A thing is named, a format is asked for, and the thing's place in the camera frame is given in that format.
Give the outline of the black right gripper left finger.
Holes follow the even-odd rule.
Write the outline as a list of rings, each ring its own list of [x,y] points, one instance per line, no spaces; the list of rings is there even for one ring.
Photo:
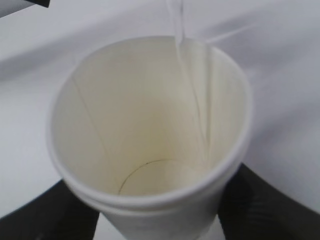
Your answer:
[[[61,180],[0,219],[2,240],[92,240],[99,212],[80,201]]]

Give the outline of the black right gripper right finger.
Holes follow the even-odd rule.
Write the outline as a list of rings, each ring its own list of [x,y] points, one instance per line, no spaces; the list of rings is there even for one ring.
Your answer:
[[[227,240],[318,240],[320,215],[272,187],[245,164],[225,187],[218,217]]]

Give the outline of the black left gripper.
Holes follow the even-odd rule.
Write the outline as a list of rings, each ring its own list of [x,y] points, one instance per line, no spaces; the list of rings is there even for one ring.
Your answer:
[[[50,0],[25,0],[25,1],[35,5],[45,7],[45,8],[48,8],[50,5]]]

